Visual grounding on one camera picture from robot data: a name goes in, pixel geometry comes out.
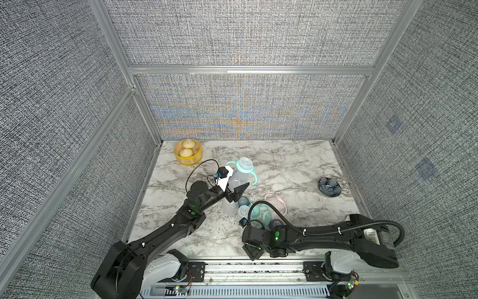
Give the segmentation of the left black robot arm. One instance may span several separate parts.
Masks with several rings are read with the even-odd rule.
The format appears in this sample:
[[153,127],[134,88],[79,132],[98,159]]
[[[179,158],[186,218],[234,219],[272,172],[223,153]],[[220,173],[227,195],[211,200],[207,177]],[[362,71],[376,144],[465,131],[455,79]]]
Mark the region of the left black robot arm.
[[102,299],[135,299],[143,289],[161,280],[183,279],[188,259],[170,246],[200,228],[206,209],[222,199],[237,202],[248,187],[245,183],[230,190],[196,181],[169,222],[129,244],[118,241],[110,247],[91,281],[91,289]]

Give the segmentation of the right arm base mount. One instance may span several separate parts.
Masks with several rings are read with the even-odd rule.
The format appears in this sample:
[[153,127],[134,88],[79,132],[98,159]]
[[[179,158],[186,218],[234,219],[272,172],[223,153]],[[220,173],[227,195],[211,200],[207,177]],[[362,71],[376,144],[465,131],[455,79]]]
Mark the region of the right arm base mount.
[[302,272],[308,282],[344,282],[354,285],[359,280],[359,275],[356,272],[342,274],[334,271],[332,266],[325,262],[303,262],[302,266]]

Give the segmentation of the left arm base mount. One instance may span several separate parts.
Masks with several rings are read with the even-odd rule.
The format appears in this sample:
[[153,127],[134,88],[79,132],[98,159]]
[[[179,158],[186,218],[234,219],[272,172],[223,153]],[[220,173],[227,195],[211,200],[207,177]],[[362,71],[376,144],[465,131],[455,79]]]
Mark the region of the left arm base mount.
[[180,268],[180,276],[159,280],[158,283],[173,283],[186,284],[188,282],[203,282],[205,277],[205,262],[189,262],[187,269]]

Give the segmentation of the clear baby bottle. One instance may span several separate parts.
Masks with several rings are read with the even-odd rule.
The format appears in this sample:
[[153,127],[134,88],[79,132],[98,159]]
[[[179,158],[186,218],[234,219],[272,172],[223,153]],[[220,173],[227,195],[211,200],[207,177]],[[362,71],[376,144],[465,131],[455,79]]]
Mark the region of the clear baby bottle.
[[242,184],[248,182],[250,176],[254,177],[254,186],[258,182],[258,176],[254,170],[253,162],[250,158],[243,157],[235,161],[229,161],[227,165],[233,164],[235,166],[234,173],[229,179],[229,189],[234,190],[235,187],[238,187]]

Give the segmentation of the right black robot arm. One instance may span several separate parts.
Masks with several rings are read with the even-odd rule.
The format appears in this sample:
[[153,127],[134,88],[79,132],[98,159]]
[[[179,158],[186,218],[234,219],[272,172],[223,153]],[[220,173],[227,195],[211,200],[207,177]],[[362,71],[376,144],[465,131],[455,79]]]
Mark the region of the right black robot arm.
[[395,248],[404,238],[405,229],[394,221],[351,214],[348,221],[321,227],[296,227],[288,221],[272,230],[247,225],[241,239],[251,260],[264,252],[279,258],[303,250],[339,249],[358,254],[369,266],[395,269],[399,266]]

